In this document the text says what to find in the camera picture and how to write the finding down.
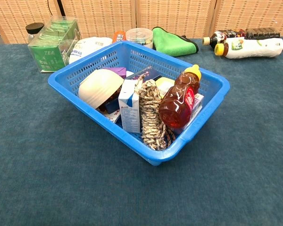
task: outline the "woven panel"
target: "woven panel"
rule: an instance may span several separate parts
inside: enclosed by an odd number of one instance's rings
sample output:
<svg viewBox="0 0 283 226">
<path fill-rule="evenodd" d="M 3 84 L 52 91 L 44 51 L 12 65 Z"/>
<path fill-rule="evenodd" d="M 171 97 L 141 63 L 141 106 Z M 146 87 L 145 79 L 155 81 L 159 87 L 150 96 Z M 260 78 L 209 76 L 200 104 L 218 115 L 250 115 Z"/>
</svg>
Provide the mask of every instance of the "woven panel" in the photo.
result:
<svg viewBox="0 0 283 226">
<path fill-rule="evenodd" d="M 209 32 L 214 6 L 215 0 L 138 0 L 137 26 L 202 38 Z"/>
<path fill-rule="evenodd" d="M 53 15 L 60 15 L 49 0 Z M 50 20 L 47 0 L 0 0 L 0 35 L 5 43 L 27 43 L 26 25 Z"/>
<path fill-rule="evenodd" d="M 82 38 L 113 37 L 136 26 L 135 0 L 62 0 L 66 16 L 78 19 Z"/>
<path fill-rule="evenodd" d="M 217 0 L 211 32 L 274 27 L 283 36 L 283 0 Z"/>
</svg>

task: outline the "orange object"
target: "orange object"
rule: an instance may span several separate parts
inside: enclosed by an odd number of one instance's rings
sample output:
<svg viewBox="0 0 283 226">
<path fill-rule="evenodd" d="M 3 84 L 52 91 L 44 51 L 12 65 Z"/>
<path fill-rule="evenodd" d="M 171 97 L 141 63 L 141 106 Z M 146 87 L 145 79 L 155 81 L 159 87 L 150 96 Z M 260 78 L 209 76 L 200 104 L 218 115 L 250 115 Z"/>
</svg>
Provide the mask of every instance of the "orange object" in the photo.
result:
<svg viewBox="0 0 283 226">
<path fill-rule="evenodd" d="M 161 120 L 169 127 L 179 129 L 191 119 L 194 95 L 200 87 L 201 73 L 199 66 L 187 68 L 175 80 L 159 106 Z"/>
<path fill-rule="evenodd" d="M 125 41 L 126 40 L 126 33 L 124 31 L 117 31 L 113 35 L 112 43 L 117 41 Z"/>
</svg>

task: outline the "purple box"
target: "purple box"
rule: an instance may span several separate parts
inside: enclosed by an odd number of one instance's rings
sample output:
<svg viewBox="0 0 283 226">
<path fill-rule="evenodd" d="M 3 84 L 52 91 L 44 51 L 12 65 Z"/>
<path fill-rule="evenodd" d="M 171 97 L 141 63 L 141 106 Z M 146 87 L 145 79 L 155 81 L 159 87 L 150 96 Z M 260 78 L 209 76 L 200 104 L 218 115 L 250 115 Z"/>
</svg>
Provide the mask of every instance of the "purple box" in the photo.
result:
<svg viewBox="0 0 283 226">
<path fill-rule="evenodd" d="M 157 79 L 159 79 L 161 77 L 161 75 L 159 74 L 158 71 L 156 71 L 152 66 L 148 66 L 148 67 L 142 69 L 141 71 L 136 72 L 136 73 L 126 77 L 126 79 L 136 80 L 144 73 L 146 74 L 146 77 L 143 79 L 143 82 L 150 80 L 150 79 L 153 79 L 153 80 L 156 81 Z"/>
<path fill-rule="evenodd" d="M 119 76 L 121 76 L 123 79 L 126 78 L 126 68 L 125 67 L 103 67 L 102 69 L 108 69 L 111 70 L 113 72 L 115 72 L 116 74 L 118 74 Z"/>
</svg>

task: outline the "blue plastic basket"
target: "blue plastic basket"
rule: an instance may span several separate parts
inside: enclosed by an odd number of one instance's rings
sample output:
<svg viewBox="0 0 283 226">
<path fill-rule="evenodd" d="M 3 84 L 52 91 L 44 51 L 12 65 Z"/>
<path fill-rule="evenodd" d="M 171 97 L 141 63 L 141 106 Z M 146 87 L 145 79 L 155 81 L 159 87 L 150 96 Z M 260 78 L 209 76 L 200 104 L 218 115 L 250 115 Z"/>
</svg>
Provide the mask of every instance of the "blue plastic basket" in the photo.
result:
<svg viewBox="0 0 283 226">
<path fill-rule="evenodd" d="M 48 83 L 80 111 L 96 121 L 101 127 L 118 138 L 129 148 L 152 165 L 174 158 L 182 147 L 193 139 L 196 133 L 218 108 L 230 89 L 229 82 L 220 75 L 200 69 L 202 78 L 199 93 L 204 95 L 203 108 L 194 121 L 164 151 L 153 151 L 143 142 L 139 134 L 131 134 L 122 129 L 121 123 L 114 124 L 78 97 L 80 82 L 91 72 L 102 67 L 126 67 L 137 72 L 153 66 L 162 76 L 176 79 L 191 64 L 167 56 L 147 47 L 128 41 L 117 42 L 94 52 L 59 71 L 53 73 Z"/>
</svg>

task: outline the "rope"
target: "rope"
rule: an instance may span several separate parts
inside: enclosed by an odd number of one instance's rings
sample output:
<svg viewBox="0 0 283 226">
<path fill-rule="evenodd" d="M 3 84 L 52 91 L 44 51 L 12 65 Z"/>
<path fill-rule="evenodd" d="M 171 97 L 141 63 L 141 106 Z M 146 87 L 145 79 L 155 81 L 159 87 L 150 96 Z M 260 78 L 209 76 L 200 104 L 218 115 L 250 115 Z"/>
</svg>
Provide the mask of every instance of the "rope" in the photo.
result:
<svg viewBox="0 0 283 226">
<path fill-rule="evenodd" d="M 135 92 L 140 96 L 141 137 L 151 149 L 164 150 L 175 140 L 175 135 L 159 118 L 161 97 L 155 81 L 148 80 L 138 88 L 144 77 L 142 74 L 135 85 Z"/>
</svg>

